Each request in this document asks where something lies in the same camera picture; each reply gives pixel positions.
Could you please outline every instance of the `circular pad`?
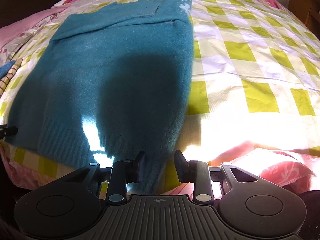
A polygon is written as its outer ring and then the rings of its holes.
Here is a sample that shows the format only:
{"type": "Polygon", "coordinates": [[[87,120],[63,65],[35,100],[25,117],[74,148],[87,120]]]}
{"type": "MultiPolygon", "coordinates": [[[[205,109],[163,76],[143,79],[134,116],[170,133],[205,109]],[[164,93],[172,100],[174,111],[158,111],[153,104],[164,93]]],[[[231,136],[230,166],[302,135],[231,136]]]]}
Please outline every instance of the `circular pad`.
{"type": "Polygon", "coordinates": [[[49,217],[62,216],[70,212],[75,203],[66,196],[49,196],[39,201],[37,205],[38,211],[49,217]]]}
{"type": "Polygon", "coordinates": [[[245,205],[252,213],[260,216],[274,216],[283,209],[282,202],[269,195],[253,196],[246,201],[245,205]]]}
{"type": "Polygon", "coordinates": [[[101,210],[99,198],[81,183],[57,182],[24,195],[14,218],[32,238],[65,239],[92,226],[101,210]]]}

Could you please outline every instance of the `pink pillow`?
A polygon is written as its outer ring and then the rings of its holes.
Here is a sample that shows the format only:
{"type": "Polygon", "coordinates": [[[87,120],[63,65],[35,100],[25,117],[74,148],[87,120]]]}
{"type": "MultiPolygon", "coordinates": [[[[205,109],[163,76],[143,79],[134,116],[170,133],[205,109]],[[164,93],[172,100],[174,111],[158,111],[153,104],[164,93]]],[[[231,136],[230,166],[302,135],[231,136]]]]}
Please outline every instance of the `pink pillow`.
{"type": "MultiPolygon", "coordinates": [[[[257,148],[230,163],[280,187],[286,186],[286,189],[298,195],[311,189],[310,179],[314,173],[292,154],[294,153],[257,148]]],[[[183,183],[163,195],[189,195],[192,199],[193,186],[194,184],[190,182],[183,183]]],[[[218,182],[212,182],[212,190],[215,199],[220,199],[221,191],[218,182]]]]}
{"type": "Polygon", "coordinates": [[[43,20],[44,18],[62,12],[65,10],[67,6],[57,6],[52,7],[50,9],[37,12],[33,15],[30,15],[27,18],[24,18],[18,22],[12,23],[8,26],[2,27],[0,29],[0,49],[7,44],[9,41],[14,39],[20,33],[31,29],[38,22],[43,20]]]}

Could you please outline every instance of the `plaid cloth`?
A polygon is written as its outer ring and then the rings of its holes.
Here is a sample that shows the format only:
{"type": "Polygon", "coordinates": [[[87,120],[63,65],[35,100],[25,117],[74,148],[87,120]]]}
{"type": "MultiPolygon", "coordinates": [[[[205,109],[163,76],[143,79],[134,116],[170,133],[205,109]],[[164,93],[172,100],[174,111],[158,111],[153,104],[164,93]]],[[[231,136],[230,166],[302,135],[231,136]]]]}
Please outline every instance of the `plaid cloth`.
{"type": "Polygon", "coordinates": [[[8,73],[2,79],[0,79],[0,97],[2,96],[10,80],[14,77],[17,70],[20,68],[21,63],[22,63],[22,59],[21,58],[17,59],[17,61],[9,69],[8,73]]]}
{"type": "MultiPolygon", "coordinates": [[[[47,24],[14,58],[22,65],[0,99],[6,123],[18,89],[70,13],[90,13],[115,0],[79,0],[47,24]]],[[[131,2],[137,0],[116,0],[131,2]]],[[[320,156],[320,42],[290,12],[254,0],[192,0],[195,58],[177,149],[209,161],[250,140],[320,156]]],[[[72,170],[29,151],[5,154],[53,178],[72,170]]],[[[162,192],[179,183],[173,160],[162,192]]]]}

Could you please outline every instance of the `teal sweater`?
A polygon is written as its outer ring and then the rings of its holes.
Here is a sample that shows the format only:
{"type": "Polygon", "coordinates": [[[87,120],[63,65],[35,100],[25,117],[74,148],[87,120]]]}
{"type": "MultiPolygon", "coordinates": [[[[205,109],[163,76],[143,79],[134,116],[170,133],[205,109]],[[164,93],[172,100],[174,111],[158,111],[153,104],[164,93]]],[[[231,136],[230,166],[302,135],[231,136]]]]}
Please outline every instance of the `teal sweater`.
{"type": "Polygon", "coordinates": [[[193,59],[191,0],[112,3],[70,15],[20,88],[6,141],[74,168],[147,153],[152,192],[174,150],[193,59]]]}

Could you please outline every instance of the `yellow checkered pattern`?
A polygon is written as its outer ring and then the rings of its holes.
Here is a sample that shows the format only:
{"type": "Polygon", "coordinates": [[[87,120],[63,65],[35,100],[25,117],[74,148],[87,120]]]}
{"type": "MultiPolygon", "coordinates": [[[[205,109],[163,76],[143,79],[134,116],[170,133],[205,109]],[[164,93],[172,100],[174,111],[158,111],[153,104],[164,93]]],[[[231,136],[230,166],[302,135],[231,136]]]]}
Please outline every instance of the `yellow checkered pattern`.
{"type": "MultiPolygon", "coordinates": [[[[118,0],[119,3],[137,0],[118,0]]],[[[112,1],[88,4],[92,13],[112,1]]],[[[288,11],[253,0],[193,0],[194,65],[177,149],[213,159],[251,140],[320,156],[320,42],[288,11]]],[[[15,58],[23,58],[0,99],[6,123],[15,94],[61,23],[48,24],[15,58]]],[[[6,155],[59,178],[73,169],[13,146],[6,155]]],[[[163,191],[178,185],[168,162],[163,191]]]]}

